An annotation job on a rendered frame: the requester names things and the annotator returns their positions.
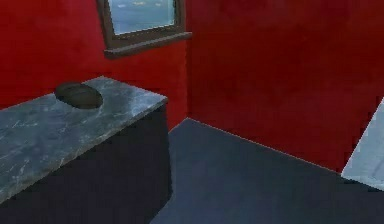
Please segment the dark cabinet with marble top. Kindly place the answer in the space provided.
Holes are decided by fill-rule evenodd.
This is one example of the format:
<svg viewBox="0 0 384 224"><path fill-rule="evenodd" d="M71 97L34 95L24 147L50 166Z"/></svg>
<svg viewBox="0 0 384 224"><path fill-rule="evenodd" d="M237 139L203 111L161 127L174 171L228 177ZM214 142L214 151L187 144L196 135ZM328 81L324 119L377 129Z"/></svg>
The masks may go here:
<svg viewBox="0 0 384 224"><path fill-rule="evenodd" d="M0 224L150 224L170 200L166 97L87 84L100 107L47 94L0 110Z"/></svg>

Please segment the brown framed window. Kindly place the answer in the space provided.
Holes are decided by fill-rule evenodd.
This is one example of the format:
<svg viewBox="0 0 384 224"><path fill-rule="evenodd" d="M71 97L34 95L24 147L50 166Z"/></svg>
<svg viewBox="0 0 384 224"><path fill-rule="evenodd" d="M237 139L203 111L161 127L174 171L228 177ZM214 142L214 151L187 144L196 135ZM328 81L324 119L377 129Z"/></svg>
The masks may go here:
<svg viewBox="0 0 384 224"><path fill-rule="evenodd" d="M108 59L187 40L185 0L96 0Z"/></svg>

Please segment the dark brown oval object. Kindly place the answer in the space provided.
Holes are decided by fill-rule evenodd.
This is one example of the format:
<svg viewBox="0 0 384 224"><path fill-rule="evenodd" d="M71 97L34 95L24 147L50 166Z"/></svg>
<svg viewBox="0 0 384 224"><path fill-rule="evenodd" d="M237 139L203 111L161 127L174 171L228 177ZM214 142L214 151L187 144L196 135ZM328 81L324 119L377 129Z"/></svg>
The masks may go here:
<svg viewBox="0 0 384 224"><path fill-rule="evenodd" d="M79 82L62 83L55 88L55 97L78 109L96 109L103 104L103 97L99 91Z"/></svg>

